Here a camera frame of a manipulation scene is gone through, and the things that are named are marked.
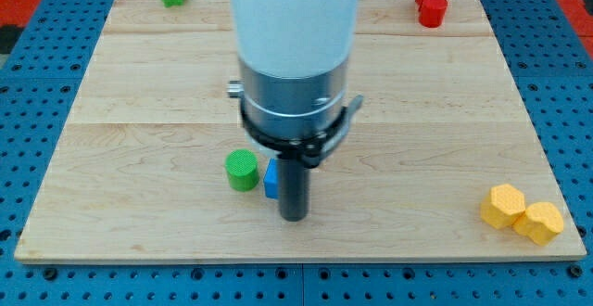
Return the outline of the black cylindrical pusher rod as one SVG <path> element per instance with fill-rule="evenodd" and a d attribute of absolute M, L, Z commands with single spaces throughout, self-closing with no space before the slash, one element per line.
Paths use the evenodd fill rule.
<path fill-rule="evenodd" d="M 281 156 L 277 180 L 281 216 L 289 222 L 304 219 L 309 212 L 309 170 L 301 161 Z"/>

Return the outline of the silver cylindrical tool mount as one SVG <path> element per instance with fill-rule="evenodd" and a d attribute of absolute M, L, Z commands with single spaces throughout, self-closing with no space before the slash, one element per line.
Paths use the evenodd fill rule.
<path fill-rule="evenodd" d="M 264 74 L 239 62 L 241 79 L 230 81 L 228 95 L 239 100 L 246 134 L 277 159 L 294 159 L 316 168 L 346 138 L 363 96 L 344 105 L 347 63 L 309 77 Z"/>

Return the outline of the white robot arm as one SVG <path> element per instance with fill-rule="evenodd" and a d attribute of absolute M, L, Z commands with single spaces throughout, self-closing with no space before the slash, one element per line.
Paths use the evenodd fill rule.
<path fill-rule="evenodd" d="M 277 163 L 279 212 L 309 212 L 309 172 L 345 139 L 362 96 L 343 103 L 359 0 L 230 0 L 246 135 Z"/>

